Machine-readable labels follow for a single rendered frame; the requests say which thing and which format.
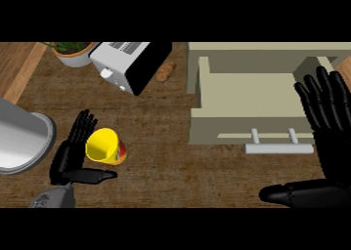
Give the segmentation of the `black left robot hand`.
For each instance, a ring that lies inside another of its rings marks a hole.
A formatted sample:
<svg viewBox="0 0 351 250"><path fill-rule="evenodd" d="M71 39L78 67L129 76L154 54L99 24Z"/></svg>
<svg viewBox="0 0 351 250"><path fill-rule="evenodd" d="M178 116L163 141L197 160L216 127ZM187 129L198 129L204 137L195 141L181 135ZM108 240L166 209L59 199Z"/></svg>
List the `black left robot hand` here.
<svg viewBox="0 0 351 250"><path fill-rule="evenodd" d="M114 171L84 168L86 142L92 134L96 119L83 110L76 118L67 140L61 143L50 163L49 180L55 186L80 183L96 185L117 177Z"/></svg>

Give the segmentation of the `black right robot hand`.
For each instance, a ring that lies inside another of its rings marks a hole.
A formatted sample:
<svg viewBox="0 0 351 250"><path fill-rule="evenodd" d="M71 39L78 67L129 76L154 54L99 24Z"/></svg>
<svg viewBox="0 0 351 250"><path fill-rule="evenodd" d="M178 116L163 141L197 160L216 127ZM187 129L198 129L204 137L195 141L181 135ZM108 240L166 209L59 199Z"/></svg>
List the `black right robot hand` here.
<svg viewBox="0 0 351 250"><path fill-rule="evenodd" d="M351 209L351 92L338 71L317 67L293 87L311 124L323 179L264 187L259 199L289 208Z"/></svg>

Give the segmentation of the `yellow cup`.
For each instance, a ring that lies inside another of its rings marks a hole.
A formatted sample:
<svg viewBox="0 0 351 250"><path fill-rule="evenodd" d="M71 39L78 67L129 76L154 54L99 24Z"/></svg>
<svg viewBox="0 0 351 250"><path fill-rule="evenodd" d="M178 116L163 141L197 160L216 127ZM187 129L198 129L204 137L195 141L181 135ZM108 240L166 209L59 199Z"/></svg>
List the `yellow cup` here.
<svg viewBox="0 0 351 250"><path fill-rule="evenodd" d="M127 150L114 130L98 129L87 137L87 159L110 165L118 165L126 160Z"/></svg>

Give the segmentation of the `pale green open drawer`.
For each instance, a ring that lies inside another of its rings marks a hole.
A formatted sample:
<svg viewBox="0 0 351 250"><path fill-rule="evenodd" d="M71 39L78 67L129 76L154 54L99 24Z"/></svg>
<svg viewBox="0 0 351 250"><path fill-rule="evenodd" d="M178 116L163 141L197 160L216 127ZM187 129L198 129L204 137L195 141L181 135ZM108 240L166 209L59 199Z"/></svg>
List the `pale green open drawer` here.
<svg viewBox="0 0 351 250"><path fill-rule="evenodd" d="M318 66L332 69L326 57L305 59L296 73L213 73L209 59L201 57L190 143L241 145L258 133L262 143L287 144L287 131L293 130L298 142L309 144L312 130L293 84Z"/></svg>

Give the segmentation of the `large grey metal pot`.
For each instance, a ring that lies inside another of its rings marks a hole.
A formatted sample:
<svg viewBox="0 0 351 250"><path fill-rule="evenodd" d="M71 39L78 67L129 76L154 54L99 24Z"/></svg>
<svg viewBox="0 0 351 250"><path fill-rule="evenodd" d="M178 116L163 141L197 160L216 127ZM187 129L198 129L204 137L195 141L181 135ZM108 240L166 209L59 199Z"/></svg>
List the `large grey metal pot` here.
<svg viewBox="0 0 351 250"><path fill-rule="evenodd" d="M52 118L27 112L0 98L0 174L16 175L31 169L52 149L56 126Z"/></svg>

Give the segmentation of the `pale green cabinet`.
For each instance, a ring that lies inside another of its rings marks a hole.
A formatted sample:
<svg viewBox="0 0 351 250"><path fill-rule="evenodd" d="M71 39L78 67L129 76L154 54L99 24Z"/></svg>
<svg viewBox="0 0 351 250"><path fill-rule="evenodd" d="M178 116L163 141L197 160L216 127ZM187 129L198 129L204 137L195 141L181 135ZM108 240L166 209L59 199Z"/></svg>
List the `pale green cabinet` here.
<svg viewBox="0 0 351 250"><path fill-rule="evenodd" d="M212 73L292 73L305 58L327 58L336 67L351 56L351 42L190 42L187 93L195 93L198 59Z"/></svg>

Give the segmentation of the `potted green plant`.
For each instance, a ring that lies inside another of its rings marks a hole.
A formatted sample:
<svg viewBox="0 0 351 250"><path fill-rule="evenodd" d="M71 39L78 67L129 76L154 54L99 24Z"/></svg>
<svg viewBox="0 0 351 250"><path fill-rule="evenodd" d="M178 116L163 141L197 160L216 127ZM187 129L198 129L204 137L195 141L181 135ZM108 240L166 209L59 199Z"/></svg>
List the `potted green plant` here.
<svg viewBox="0 0 351 250"><path fill-rule="evenodd" d="M95 42L43 42L61 63L68 67L81 67L90 63L87 53L96 46Z"/></svg>

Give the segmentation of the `brown potato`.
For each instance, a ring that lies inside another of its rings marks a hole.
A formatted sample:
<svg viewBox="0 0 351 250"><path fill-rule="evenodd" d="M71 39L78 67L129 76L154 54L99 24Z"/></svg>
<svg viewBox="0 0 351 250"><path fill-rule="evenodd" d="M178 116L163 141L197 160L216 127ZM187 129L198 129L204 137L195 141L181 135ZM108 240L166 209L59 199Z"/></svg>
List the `brown potato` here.
<svg viewBox="0 0 351 250"><path fill-rule="evenodd" d="M157 82L164 82L167 80L167 78L170 77L173 70L176 67L176 63L175 62L166 62L160 68L157 69L157 73L155 73L155 81Z"/></svg>

